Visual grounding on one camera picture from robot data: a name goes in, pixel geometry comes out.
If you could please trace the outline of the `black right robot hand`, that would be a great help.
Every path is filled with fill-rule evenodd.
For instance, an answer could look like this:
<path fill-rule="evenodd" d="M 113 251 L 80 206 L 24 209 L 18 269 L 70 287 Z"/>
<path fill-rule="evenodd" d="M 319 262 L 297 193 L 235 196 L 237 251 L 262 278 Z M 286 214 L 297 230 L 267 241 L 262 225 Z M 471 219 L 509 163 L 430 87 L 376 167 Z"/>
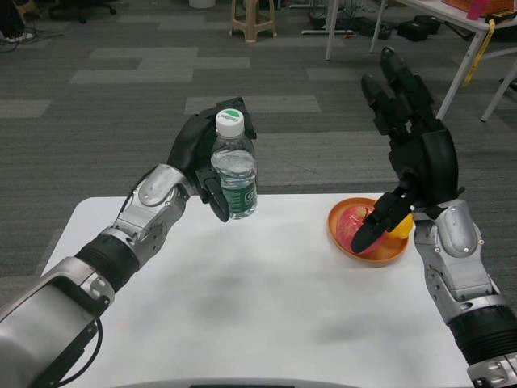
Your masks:
<path fill-rule="evenodd" d="M 398 185 L 376 201 L 355 233 L 351 249 L 356 254 L 393 231 L 412 210 L 430 209 L 437 216 L 442 203 L 460 195 L 452 135 L 436 118 L 425 82 L 389 46 L 381 51 L 380 67 L 392 93 L 370 74 L 361 78 L 361 87 L 374 125 L 389 138 L 389 161 Z"/>

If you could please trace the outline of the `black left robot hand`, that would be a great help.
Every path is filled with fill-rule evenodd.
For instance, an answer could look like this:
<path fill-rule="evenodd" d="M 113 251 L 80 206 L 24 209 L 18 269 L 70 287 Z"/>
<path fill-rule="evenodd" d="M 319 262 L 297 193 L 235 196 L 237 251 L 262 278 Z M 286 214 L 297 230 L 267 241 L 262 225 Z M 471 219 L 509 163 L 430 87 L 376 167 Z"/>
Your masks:
<path fill-rule="evenodd" d="M 223 196 L 221 179 L 211 164 L 212 148 L 216 143 L 216 115 L 234 108 L 243 114 L 244 136 L 248 141 L 257 139 L 257 134 L 242 97 L 221 101 L 213 108 L 192 115 L 179 131 L 172 145 L 167 164 L 180 171 L 191 185 L 193 192 L 222 221 L 230 218 L 227 200 Z"/>

